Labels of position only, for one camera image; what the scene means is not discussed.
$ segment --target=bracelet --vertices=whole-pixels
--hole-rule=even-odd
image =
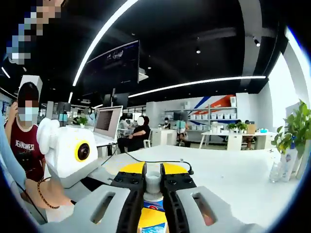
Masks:
[[[41,184],[42,182],[44,182],[45,180],[49,179],[49,178],[50,178],[50,177],[45,178],[44,180],[40,180],[40,181],[38,182],[38,184],[37,184],[37,189],[38,189],[39,195],[40,195],[40,197],[42,198],[42,200],[44,201],[44,203],[46,203],[46,205],[49,206],[51,209],[55,209],[55,210],[56,210],[56,209],[59,208],[59,206],[54,207],[54,206],[51,206],[50,204],[48,204],[48,202],[44,199],[42,193],[40,192],[40,184]]]

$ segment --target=plastic bottle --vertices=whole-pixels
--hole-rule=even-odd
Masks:
[[[281,180],[283,182],[288,182],[290,180],[294,164],[297,158],[298,151],[295,148],[295,142],[294,142],[294,137],[292,138],[291,142],[291,147],[290,149],[286,149],[285,151],[285,158],[283,158],[283,163],[284,163],[284,169],[282,171],[282,177]]]

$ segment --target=green plant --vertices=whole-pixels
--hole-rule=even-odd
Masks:
[[[227,128],[228,128],[229,130],[233,130],[233,129],[235,129],[236,127],[237,127],[237,125],[234,124],[234,123],[230,123],[230,124],[227,125]]]
[[[83,125],[86,125],[87,124],[87,119],[85,117],[80,117],[78,119],[78,123],[79,124],[83,124]]]
[[[238,123],[237,127],[239,130],[247,130],[247,125],[245,123],[242,123],[242,122]]]
[[[284,132],[280,132],[283,126],[278,127],[277,135],[271,144],[276,146],[280,153],[285,153],[291,142],[294,141],[300,159],[305,149],[306,140],[311,140],[311,110],[300,100],[298,110],[284,120],[286,123]]]

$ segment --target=black shirt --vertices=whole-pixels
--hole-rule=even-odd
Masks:
[[[144,135],[140,135],[140,136],[133,136],[134,139],[140,139],[140,140],[148,140],[149,139],[149,134],[150,134],[150,128],[149,125],[141,125],[138,126],[137,128],[134,129],[133,133],[137,133],[139,131],[144,130],[146,133]]]

